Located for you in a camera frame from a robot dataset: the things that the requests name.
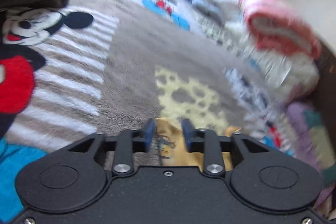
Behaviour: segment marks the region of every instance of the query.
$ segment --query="mickey mouse ear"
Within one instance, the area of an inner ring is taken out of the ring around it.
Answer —
[[[64,24],[71,29],[83,29],[91,25],[94,18],[84,12],[72,12],[64,20]]]

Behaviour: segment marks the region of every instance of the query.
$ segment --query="yellow cloth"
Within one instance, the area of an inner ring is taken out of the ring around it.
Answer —
[[[165,118],[156,119],[156,131],[159,137],[159,153],[162,164],[166,166],[198,166],[203,169],[203,154],[189,153],[185,147],[182,130],[173,126]],[[228,127],[225,131],[226,136],[238,131],[238,127]],[[232,170],[232,162],[229,152],[222,153],[225,169]]]

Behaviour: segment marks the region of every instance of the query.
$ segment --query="circular cover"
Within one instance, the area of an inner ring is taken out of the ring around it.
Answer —
[[[322,178],[309,165],[280,153],[253,154],[231,174],[231,186],[248,203],[273,211],[292,211],[313,203]]]
[[[105,183],[104,169],[92,158],[65,151],[23,168],[16,177],[16,190],[36,210],[69,212],[95,198]]]

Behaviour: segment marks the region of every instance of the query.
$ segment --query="silver pivot bolt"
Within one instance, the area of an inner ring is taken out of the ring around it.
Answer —
[[[302,224],[313,224],[313,220],[310,218],[305,218],[304,220],[302,220],[301,223]]]
[[[217,173],[222,172],[224,170],[224,168],[223,168],[223,166],[221,166],[219,164],[210,164],[210,165],[207,166],[207,170],[210,173],[217,174]]]
[[[130,171],[131,167],[127,164],[117,164],[114,167],[114,170],[118,173],[126,173],[128,171]]]
[[[35,224],[35,220],[32,219],[32,218],[26,218],[24,221],[23,221],[24,224]]]
[[[166,171],[163,173],[166,177],[171,177],[174,173],[171,171]]]

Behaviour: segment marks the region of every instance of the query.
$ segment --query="rolled pink blanket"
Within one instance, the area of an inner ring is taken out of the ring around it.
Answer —
[[[256,37],[258,48],[275,49],[286,55],[305,52],[312,58],[321,45],[312,28],[281,0],[239,0],[243,19]]]

